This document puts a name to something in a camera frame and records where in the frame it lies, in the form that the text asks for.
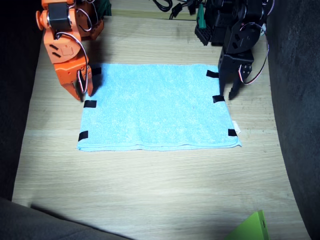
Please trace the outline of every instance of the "orange bracket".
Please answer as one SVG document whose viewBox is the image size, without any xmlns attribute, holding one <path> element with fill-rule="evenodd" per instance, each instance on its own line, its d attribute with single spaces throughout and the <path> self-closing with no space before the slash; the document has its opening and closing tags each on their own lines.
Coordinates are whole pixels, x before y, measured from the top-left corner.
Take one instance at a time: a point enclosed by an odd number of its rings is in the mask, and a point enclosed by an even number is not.
<svg viewBox="0 0 320 240">
<path fill-rule="evenodd" d="M 53 29 L 50 25 L 49 5 L 57 3 L 66 3 L 70 24 L 70 28 L 67 30 Z M 44 10 L 42 13 L 37 11 L 35 14 L 39 29 L 45 29 L 43 37 L 44 46 L 54 66 L 59 82 L 77 100 L 82 100 L 82 96 L 86 90 L 89 96 L 93 92 L 92 70 L 81 41 L 83 38 L 95 40 L 104 29 L 102 19 L 92 25 L 92 27 L 88 24 L 89 19 L 86 14 L 90 16 L 94 13 L 92 4 L 86 1 L 76 4 L 75 0 L 42 0 Z M 84 81 L 87 79 L 87 83 L 79 79 L 78 75 L 80 74 Z M 81 85 L 83 91 L 82 89 L 81 91 L 76 89 L 77 83 Z"/>
</svg>

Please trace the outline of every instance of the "light blue towel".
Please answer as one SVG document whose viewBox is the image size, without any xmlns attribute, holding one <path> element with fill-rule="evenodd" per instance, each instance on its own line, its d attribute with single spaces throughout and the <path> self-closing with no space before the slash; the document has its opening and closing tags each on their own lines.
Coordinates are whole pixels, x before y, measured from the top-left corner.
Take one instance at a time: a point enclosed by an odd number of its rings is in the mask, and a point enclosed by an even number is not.
<svg viewBox="0 0 320 240">
<path fill-rule="evenodd" d="M 82 151 L 173 151 L 240 146 L 219 95 L 219 80 L 206 76 L 211 65 L 102 64 L 96 93 L 86 100 L 78 142 Z"/>
</svg>

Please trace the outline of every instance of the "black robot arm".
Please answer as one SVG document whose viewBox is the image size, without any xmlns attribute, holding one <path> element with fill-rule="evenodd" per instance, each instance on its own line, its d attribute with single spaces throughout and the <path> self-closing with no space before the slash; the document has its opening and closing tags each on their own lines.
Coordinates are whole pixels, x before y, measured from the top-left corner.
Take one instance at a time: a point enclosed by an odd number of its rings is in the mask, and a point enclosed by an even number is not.
<svg viewBox="0 0 320 240">
<path fill-rule="evenodd" d="M 229 99 L 233 99 L 252 71 L 251 48 L 257 43 L 262 25 L 274 6 L 274 0 L 207 0 L 206 28 L 197 24 L 195 34 L 206 46 L 222 46 L 218 63 L 220 95 L 227 78 L 233 77 Z"/>
</svg>

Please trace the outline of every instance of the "green object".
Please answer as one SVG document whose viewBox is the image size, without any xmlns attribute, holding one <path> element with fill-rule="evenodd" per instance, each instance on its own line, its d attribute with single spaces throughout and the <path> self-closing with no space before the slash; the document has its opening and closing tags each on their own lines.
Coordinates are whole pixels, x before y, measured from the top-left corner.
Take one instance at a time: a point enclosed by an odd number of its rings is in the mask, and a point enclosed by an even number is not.
<svg viewBox="0 0 320 240">
<path fill-rule="evenodd" d="M 109 0 L 99 0 L 96 1 L 96 13 L 98 19 L 101 19 L 103 16 L 111 16 L 111 4 Z"/>
<path fill-rule="evenodd" d="M 206 21 L 205 21 L 205 11 L 204 11 L 204 5 L 200 4 L 198 8 L 198 13 L 196 15 L 196 21 L 199 24 L 200 29 L 206 29 Z"/>
<path fill-rule="evenodd" d="M 224 240 L 269 240 L 264 211 L 256 211 Z"/>
</svg>

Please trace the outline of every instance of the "wood grain surface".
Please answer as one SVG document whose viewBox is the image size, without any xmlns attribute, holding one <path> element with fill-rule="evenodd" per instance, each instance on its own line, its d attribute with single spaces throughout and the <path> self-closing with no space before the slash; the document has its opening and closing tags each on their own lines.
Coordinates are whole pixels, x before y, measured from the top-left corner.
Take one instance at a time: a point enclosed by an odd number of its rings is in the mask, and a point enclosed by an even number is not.
<svg viewBox="0 0 320 240">
<path fill-rule="evenodd" d="M 194 28 L 113 16 L 86 49 L 92 63 L 217 65 L 221 48 L 203 46 Z M 264 37 L 253 52 L 257 72 Z M 262 209 L 271 239 L 309 239 L 279 146 L 268 65 L 226 102 L 243 147 L 81 152 L 83 103 L 60 86 L 42 45 L 13 201 L 136 240 L 219 240 Z"/>
</svg>

